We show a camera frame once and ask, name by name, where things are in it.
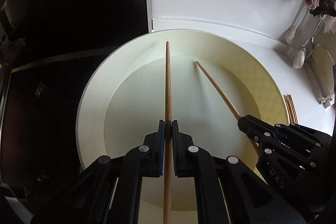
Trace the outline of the wooden chopstick one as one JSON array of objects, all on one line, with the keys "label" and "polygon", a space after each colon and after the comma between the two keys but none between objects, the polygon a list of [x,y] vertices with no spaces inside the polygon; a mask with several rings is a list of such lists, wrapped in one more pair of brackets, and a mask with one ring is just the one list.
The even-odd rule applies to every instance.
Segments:
[{"label": "wooden chopstick one", "polygon": [[170,43],[166,42],[165,57],[165,159],[163,190],[163,223],[171,223],[171,178],[172,178],[172,99],[171,99],[171,56]]}]

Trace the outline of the wooden chopstick two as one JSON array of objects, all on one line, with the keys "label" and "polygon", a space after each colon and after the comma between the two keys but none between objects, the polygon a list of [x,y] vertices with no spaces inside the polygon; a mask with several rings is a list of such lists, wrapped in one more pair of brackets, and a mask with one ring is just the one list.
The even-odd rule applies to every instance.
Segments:
[{"label": "wooden chopstick two", "polygon": [[[223,99],[223,101],[226,103],[227,107],[229,108],[229,110],[232,112],[233,116],[235,117],[235,119],[238,120],[242,117],[239,113],[239,111],[237,110],[237,108],[234,106],[234,104],[231,102],[231,100],[228,98],[228,96],[224,93],[224,91],[221,89],[221,87],[218,85],[218,83],[213,79],[212,75],[210,75],[208,73],[208,71],[205,70],[204,66],[199,62],[199,61],[195,61],[196,65],[200,68],[200,70],[204,73],[204,75],[207,77],[207,79],[209,80],[209,82],[212,84],[212,86],[215,88],[215,90],[218,92],[218,94],[220,95],[220,97]],[[249,137],[247,137],[247,139],[249,140],[251,146],[253,147],[255,153],[257,156],[259,156],[259,146],[256,143],[256,141],[251,140]],[[260,174],[260,172],[257,170],[257,168],[255,167],[255,171],[254,171],[264,182],[266,182],[264,180],[264,178],[262,177],[262,175]]]}]

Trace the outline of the round white basin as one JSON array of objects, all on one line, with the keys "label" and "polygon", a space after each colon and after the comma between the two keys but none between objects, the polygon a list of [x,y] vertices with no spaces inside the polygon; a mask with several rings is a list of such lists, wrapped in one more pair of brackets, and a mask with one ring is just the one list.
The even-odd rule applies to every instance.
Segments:
[{"label": "round white basin", "polygon": [[88,81],[77,112],[83,168],[101,155],[125,155],[165,116],[165,55],[171,54],[172,116],[179,129],[212,155],[257,156],[208,75],[241,115],[288,123],[281,92],[269,72],[236,43],[192,30],[154,32],[111,53]]}]

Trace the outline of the steel spatula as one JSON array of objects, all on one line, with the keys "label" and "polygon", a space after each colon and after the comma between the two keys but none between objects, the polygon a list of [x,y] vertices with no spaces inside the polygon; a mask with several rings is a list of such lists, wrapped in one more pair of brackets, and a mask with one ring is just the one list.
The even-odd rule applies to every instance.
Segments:
[{"label": "steel spatula", "polygon": [[316,33],[316,31],[318,30],[319,26],[325,21],[326,16],[327,15],[325,14],[325,15],[322,15],[322,16],[319,17],[319,20],[318,20],[314,30],[312,30],[311,34],[308,36],[306,41],[297,50],[297,52],[295,54],[295,57],[294,57],[294,61],[293,61],[294,69],[300,69],[300,68],[303,67],[303,64],[305,62],[305,56],[306,56],[306,46],[311,41],[311,39],[313,38],[313,36]]}]

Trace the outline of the white dish brush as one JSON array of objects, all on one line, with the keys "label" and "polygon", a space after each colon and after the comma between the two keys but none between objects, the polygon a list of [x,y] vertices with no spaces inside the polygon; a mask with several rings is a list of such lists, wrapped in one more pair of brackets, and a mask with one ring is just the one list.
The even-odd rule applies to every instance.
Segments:
[{"label": "white dish brush", "polygon": [[288,29],[286,34],[285,34],[285,41],[288,45],[292,44],[295,33],[296,33],[299,25],[303,21],[303,18],[305,17],[306,10],[307,10],[307,6],[304,2],[302,2],[302,5],[300,6],[300,9],[299,9],[297,15],[295,16],[295,19],[293,20],[293,23],[292,23],[290,29]]}]

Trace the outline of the white cloth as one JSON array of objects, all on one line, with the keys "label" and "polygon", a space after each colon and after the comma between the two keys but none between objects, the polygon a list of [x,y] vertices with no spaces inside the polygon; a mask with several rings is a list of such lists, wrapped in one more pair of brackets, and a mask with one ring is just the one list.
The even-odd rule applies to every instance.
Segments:
[{"label": "white cloth", "polygon": [[336,33],[336,17],[327,15],[324,20],[324,33]]}]

